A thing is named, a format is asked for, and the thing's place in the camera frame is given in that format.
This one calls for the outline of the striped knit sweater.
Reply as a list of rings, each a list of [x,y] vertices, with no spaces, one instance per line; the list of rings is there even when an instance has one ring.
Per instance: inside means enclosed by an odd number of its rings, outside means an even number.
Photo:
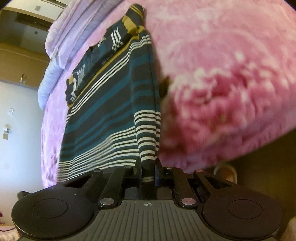
[[[159,150],[159,88],[144,9],[130,6],[84,54],[67,80],[68,113],[57,181],[94,169],[153,169]]]

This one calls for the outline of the pink floral bed blanket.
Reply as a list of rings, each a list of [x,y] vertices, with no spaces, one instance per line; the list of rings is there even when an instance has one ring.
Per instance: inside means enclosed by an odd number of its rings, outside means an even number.
[[[144,9],[159,88],[157,159],[185,172],[295,128],[295,10],[286,1],[121,1],[63,69],[44,109],[41,172],[55,185],[67,80],[131,5]]]

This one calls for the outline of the wooden wardrobe door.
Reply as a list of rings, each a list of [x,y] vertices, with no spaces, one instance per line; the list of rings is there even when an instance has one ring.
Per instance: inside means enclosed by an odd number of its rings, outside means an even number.
[[[1,80],[38,88],[48,64],[46,55],[1,43]]]

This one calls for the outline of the lilac folded sheet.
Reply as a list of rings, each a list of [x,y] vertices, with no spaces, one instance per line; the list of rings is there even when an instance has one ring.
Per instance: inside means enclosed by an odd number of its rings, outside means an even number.
[[[65,69],[78,50],[121,1],[71,1],[49,28],[45,50],[50,64]]]

